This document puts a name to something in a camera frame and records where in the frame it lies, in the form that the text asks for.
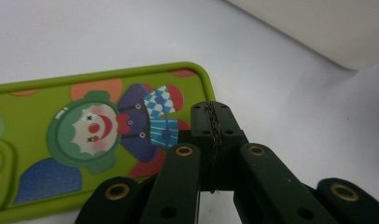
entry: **blue shape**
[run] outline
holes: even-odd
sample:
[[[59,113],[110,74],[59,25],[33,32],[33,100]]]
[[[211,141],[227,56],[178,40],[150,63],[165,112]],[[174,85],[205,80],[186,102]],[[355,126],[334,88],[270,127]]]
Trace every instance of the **blue shape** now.
[[[28,203],[79,191],[81,186],[82,177],[78,168],[62,165],[53,158],[45,159],[21,176],[15,203]]]
[[[149,109],[154,109],[155,106],[157,106],[156,103],[154,103],[154,102],[147,102],[147,107],[148,107]]]
[[[151,119],[150,124],[153,145],[167,149],[177,144],[177,119]]]
[[[158,110],[152,110],[152,112],[151,112],[151,114],[149,114],[149,116],[151,117],[151,118],[157,118],[159,115],[160,115],[160,111],[158,111]]]
[[[161,95],[158,94],[157,97],[155,97],[155,102],[160,105],[164,105],[166,103],[166,100],[163,99]]]

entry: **metal ring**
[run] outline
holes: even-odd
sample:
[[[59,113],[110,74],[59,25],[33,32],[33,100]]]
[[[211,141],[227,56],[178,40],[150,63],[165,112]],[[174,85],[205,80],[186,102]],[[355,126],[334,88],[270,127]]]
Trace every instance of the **metal ring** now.
[[[250,146],[248,148],[248,151],[253,154],[254,156],[263,156],[265,155],[265,149],[262,147],[257,147],[257,146]]]
[[[333,194],[335,194],[335,196],[345,201],[355,202],[358,200],[358,194],[346,185],[333,183],[330,187],[330,190]],[[348,194],[343,194],[340,192],[340,190],[345,190],[348,192]]]
[[[120,192],[119,193],[113,193],[112,191],[114,189],[117,189],[117,188],[121,189]],[[129,193],[129,189],[130,188],[127,184],[124,184],[124,183],[114,184],[114,185],[111,185],[105,191],[105,196],[109,200],[116,201],[116,200],[119,200],[119,199],[126,197],[126,195],[128,195],[128,193]]]
[[[189,156],[190,154],[192,154],[192,152],[193,152],[192,147],[178,147],[175,150],[175,154],[179,156]]]

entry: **black plastic part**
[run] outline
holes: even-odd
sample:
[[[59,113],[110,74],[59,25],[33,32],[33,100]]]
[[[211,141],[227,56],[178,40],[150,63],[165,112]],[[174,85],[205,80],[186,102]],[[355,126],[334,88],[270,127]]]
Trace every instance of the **black plastic part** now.
[[[316,196],[340,223],[379,224],[379,202],[349,181],[324,179]]]
[[[190,142],[202,151],[201,191],[211,191],[216,187],[212,184],[212,167],[214,155],[214,137],[208,113],[208,103],[201,102],[190,109]]]
[[[178,132],[178,144],[190,143],[190,130],[180,130]]]
[[[236,156],[247,143],[231,109],[219,102],[191,108],[191,143],[202,150],[202,191],[233,190]]]
[[[243,223],[337,223],[269,148],[242,146],[238,164],[243,185],[235,191],[235,204]]]
[[[140,223],[198,223],[200,168],[201,151],[195,145],[171,147]]]
[[[147,179],[142,184],[126,177],[114,177],[106,180],[85,202],[75,223],[138,223],[154,181],[155,177]],[[128,188],[123,189],[120,187],[122,185],[126,185]],[[127,194],[117,200],[111,200],[106,196],[107,192],[112,196],[119,196],[121,193],[125,193],[125,190]]]

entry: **cartoon eye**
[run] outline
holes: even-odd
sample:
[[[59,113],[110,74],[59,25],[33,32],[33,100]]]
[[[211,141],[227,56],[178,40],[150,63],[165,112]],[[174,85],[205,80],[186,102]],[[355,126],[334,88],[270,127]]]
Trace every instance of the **cartoon eye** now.
[[[82,120],[87,121],[88,123],[92,123],[94,120],[96,120],[96,118],[97,118],[97,115],[95,115],[95,114],[93,114],[91,112],[87,112],[82,117]]]

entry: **white surface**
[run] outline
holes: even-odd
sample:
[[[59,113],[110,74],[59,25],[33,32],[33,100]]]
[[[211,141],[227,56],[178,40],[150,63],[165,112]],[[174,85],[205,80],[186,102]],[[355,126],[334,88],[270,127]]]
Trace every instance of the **white surface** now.
[[[379,0],[228,0],[346,68],[379,63]]]
[[[345,70],[223,1],[0,1],[0,84],[180,61],[303,183],[379,200],[379,64]],[[200,223],[240,223],[232,195],[203,194]]]

